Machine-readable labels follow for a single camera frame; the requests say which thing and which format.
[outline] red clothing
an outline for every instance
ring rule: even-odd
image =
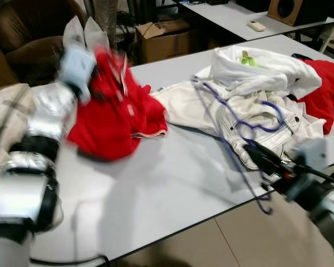
[[[132,77],[126,57],[105,47],[95,51],[97,74],[92,99],[78,105],[77,121],[68,135],[85,153],[116,160],[133,153],[141,137],[163,136],[165,108]]]
[[[306,104],[307,114],[324,118],[324,134],[330,133],[334,122],[334,63],[323,60],[305,60],[322,78],[322,86],[298,100]]]

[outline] tile floor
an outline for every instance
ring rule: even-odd
[[[326,173],[330,174],[334,166]],[[260,212],[255,202],[218,216],[157,244],[113,267],[334,267],[334,252],[297,204],[278,193]]]

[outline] white table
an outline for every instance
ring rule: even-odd
[[[242,44],[330,60],[285,36]],[[154,89],[189,77],[208,65],[211,51],[132,68]],[[327,138],[334,163],[334,126]],[[259,176],[249,173],[256,193]],[[36,238],[32,256],[46,260],[116,259],[252,199],[219,141],[169,126],[165,138],[144,140],[129,158],[92,162],[63,147],[57,164],[63,223]]]
[[[211,6],[209,4],[190,5],[187,3],[183,3],[182,5],[247,41],[334,23],[333,18],[328,18],[325,22],[291,27],[280,21],[276,21],[273,18],[267,17],[267,12],[254,13],[234,2],[216,6]],[[264,25],[267,29],[263,32],[257,32],[247,26],[247,23],[250,21],[257,21]]]

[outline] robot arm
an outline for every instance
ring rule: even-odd
[[[298,151],[294,161],[281,160],[277,155],[258,143],[245,145],[252,160],[268,176],[262,182],[267,190],[269,186],[286,197],[286,201],[295,201],[308,211],[308,216],[319,228],[321,234],[334,250],[334,187],[322,184],[313,176],[320,176],[328,182],[334,179],[311,168],[322,165],[325,140],[306,142]]]
[[[27,267],[33,235],[52,227],[59,190],[55,160],[75,99],[90,99],[95,64],[92,54],[69,47],[59,82],[34,89],[37,108],[0,169],[0,267]]]

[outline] wooden speaker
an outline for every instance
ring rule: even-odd
[[[290,26],[325,21],[334,0],[272,0],[268,16]]]

